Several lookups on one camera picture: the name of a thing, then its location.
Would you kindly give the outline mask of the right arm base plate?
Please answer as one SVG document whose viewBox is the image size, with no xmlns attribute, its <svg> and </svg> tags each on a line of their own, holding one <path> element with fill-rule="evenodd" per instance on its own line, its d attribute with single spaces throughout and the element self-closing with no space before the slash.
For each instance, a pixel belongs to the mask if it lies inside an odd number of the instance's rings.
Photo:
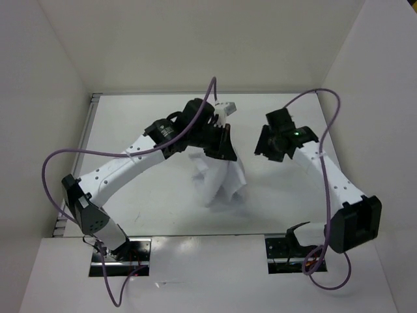
<svg viewBox="0 0 417 313">
<path fill-rule="evenodd" d="M 266 237 L 265 248 L 268 273 L 273 275 L 302 273 L 303 261 L 315 246 L 291 248 L 285 237 Z"/>
</svg>

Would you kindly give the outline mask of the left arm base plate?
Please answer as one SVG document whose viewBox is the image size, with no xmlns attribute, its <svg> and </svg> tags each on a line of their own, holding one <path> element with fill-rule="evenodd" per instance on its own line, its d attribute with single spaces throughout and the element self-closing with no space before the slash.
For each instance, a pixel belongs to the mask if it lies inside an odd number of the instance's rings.
<svg viewBox="0 0 417 313">
<path fill-rule="evenodd" d="M 111 251 L 104 243 L 101 243 L 103 255 L 93 237 L 83 236 L 82 241 L 93 248 L 90 277 L 103 277 L 102 260 L 104 260 L 109 277 L 128 276 L 131 272 L 134 272 L 134 276 L 149 275 L 151 238 L 131 237 L 128 247 L 118 252 Z"/>
</svg>

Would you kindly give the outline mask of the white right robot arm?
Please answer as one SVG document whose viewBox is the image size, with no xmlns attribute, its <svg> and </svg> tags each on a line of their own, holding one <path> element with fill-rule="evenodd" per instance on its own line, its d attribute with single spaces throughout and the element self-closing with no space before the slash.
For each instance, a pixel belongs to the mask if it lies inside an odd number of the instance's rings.
<svg viewBox="0 0 417 313">
<path fill-rule="evenodd" d="M 287 109 L 266 114 L 267 124 L 255 148 L 275 162 L 285 156 L 295 161 L 319 186 L 328 182 L 330 248 L 341 254 L 378 236 L 382 203 L 355 187 L 330 157 L 319 150 L 319 138 L 310 127 L 296 127 Z"/>
</svg>

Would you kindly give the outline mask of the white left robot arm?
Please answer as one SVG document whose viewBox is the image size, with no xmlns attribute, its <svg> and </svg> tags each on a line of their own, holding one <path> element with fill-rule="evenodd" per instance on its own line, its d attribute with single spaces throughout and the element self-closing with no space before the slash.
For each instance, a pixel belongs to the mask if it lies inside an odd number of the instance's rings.
<svg viewBox="0 0 417 313">
<path fill-rule="evenodd" d="M 120 188 L 145 170 L 167 160 L 187 147 L 201 148 L 190 159 L 197 166 L 197 191 L 210 202 L 219 189 L 230 200 L 244 186 L 244 171 L 231 143 L 231 126 L 226 122 L 236 111 L 233 102 L 189 101 L 181 112 L 156 120 L 123 153 L 91 173 L 75 178 L 69 174 L 61 181 L 65 203 L 83 234 L 94 237 L 99 247 L 114 260 L 133 252 L 122 228 L 105 212 L 104 204 Z"/>
</svg>

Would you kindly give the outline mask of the white fabric skirt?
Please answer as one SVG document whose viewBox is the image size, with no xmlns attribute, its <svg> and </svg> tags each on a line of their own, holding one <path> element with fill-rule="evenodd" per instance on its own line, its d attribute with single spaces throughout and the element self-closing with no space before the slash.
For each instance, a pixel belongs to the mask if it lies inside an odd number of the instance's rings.
<svg viewBox="0 0 417 313">
<path fill-rule="evenodd" d="M 202 206 L 240 205 L 247 200 L 247 181 L 241 159 L 218 160 L 202 152 L 190 153 L 194 163 L 193 199 Z"/>
</svg>

